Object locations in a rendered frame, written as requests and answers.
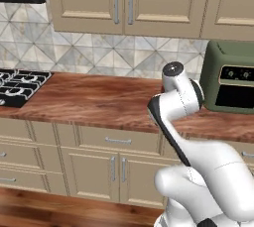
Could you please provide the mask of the beige base cupboard door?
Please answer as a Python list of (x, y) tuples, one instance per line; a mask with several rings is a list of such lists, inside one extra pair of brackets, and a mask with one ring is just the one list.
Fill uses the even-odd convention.
[[(126, 158), (126, 179), (122, 182), (122, 158)], [(120, 156), (120, 202), (124, 204), (164, 209), (167, 199), (154, 185), (154, 176), (159, 169), (178, 165), (178, 160), (145, 157), (140, 155)]]
[[(112, 152), (61, 147), (69, 193), (74, 197), (119, 201), (118, 155)], [(111, 157), (115, 157), (115, 180), (111, 180)]]

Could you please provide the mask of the green toaster oven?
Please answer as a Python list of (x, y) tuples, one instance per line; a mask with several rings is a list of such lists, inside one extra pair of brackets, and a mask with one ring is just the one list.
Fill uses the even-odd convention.
[(254, 43), (209, 41), (199, 84), (206, 109), (254, 114)]

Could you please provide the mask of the beige drawer front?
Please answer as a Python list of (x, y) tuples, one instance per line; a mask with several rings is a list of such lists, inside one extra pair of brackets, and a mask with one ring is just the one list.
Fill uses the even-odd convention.
[(0, 186), (37, 192), (50, 192), (47, 177), (43, 173), (28, 170), (0, 169), (0, 177), (16, 178), (15, 182), (0, 182)]
[(254, 174), (254, 144), (229, 142), (229, 145), (231, 145), (239, 153), (247, 167), (249, 167), (251, 172)]
[(79, 126), (77, 131), (82, 146), (148, 154), (157, 154), (160, 150), (159, 134), (84, 126)]
[(43, 168), (38, 147), (0, 143), (0, 153), (3, 152), (7, 155), (0, 157), (0, 164), (36, 170)]
[(0, 118), (0, 137), (33, 141), (27, 122), (10, 118)]

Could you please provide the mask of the black gas hob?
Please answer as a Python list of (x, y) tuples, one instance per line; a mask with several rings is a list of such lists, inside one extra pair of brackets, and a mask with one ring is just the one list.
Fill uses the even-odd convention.
[(50, 71), (0, 68), (0, 106), (23, 107), (53, 75)]

